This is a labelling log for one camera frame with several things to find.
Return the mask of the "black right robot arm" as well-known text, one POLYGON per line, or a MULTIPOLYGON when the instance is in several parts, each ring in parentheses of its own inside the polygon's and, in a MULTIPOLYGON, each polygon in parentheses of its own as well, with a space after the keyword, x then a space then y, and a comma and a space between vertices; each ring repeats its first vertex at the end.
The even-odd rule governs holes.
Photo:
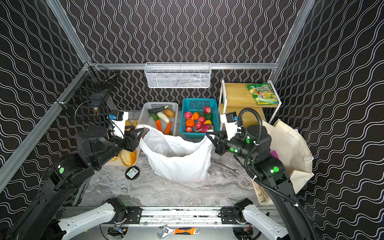
POLYGON ((221 115, 221 118, 226 129, 206 133, 215 152, 220 156, 232 153, 236 160, 244 160, 246 173, 254 183, 267 191, 284 225, 262 214, 249 199, 235 204, 235 220, 253 225, 269 240, 316 240, 318 236, 298 202, 284 164, 271 154, 272 138, 259 113, 244 108, 239 114, 231 112, 221 115))

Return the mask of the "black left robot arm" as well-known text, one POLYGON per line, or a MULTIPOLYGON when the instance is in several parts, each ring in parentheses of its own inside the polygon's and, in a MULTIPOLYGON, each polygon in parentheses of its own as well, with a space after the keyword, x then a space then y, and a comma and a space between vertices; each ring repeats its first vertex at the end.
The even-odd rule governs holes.
POLYGON ((113 221, 125 221, 126 207, 117 198, 75 217, 54 220, 64 202, 96 171, 122 150, 134 151, 144 129, 123 127, 123 136, 109 134, 104 126, 90 126, 76 133, 78 149, 54 162, 43 177, 33 202, 8 229, 4 240, 69 240, 87 229, 113 221))

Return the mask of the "white plastic grocery bag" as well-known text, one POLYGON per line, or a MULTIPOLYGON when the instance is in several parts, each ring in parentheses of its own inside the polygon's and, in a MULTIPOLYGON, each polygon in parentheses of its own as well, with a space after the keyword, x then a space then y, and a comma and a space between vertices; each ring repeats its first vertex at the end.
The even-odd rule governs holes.
POLYGON ((198 183, 208 177, 214 149, 208 137, 193 143, 179 136, 165 135, 148 125, 141 124, 138 128, 145 131, 139 147, 155 174, 182 183, 198 183))

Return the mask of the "cream canvas tote bag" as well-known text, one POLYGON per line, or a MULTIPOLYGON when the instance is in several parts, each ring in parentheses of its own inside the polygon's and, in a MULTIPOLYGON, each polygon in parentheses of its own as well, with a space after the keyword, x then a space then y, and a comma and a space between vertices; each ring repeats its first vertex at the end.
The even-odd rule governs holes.
POLYGON ((281 120, 277 120, 274 125, 263 121, 263 126, 272 137, 272 154, 284 164, 297 194, 314 176, 314 157, 297 129, 281 120))

